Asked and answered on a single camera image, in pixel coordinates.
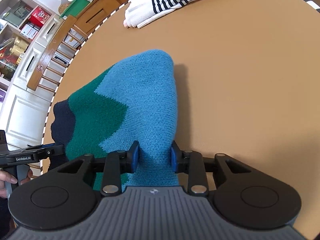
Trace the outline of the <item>person left hand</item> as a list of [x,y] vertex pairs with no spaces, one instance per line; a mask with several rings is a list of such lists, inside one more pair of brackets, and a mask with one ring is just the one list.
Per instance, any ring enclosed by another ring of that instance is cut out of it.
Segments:
[[[25,179],[20,181],[20,184],[23,185],[29,181],[31,181],[31,177],[33,175],[33,172],[31,169],[28,170],[27,176]],[[7,190],[5,187],[5,183],[9,184],[17,184],[18,180],[12,176],[10,173],[1,170],[0,171],[0,197],[1,198],[7,198]]]

